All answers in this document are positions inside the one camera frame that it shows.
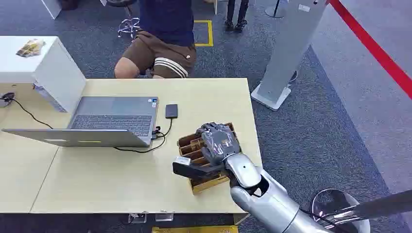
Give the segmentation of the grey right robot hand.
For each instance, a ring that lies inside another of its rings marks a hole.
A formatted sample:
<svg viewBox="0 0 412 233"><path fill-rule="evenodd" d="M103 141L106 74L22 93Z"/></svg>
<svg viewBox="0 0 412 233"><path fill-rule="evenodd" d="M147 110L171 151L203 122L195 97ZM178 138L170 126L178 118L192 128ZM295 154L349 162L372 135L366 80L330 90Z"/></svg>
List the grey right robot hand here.
<svg viewBox="0 0 412 233"><path fill-rule="evenodd" d="M240 152L239 142L227 125L205 123L195 134L203 140L201 152L212 166L220 165L227 156Z"/></svg>

